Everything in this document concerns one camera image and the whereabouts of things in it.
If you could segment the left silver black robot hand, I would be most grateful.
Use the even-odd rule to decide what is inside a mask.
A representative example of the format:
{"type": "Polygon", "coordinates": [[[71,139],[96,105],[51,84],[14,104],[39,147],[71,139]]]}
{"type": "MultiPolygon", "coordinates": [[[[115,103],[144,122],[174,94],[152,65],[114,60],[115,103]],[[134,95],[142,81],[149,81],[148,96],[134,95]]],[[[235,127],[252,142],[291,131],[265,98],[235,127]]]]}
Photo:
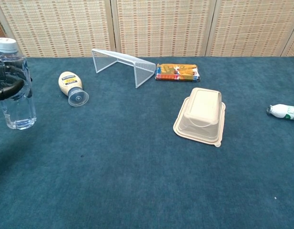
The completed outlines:
{"type": "Polygon", "coordinates": [[[0,59],[0,101],[18,100],[23,94],[32,97],[31,81],[25,58],[0,59]]]}

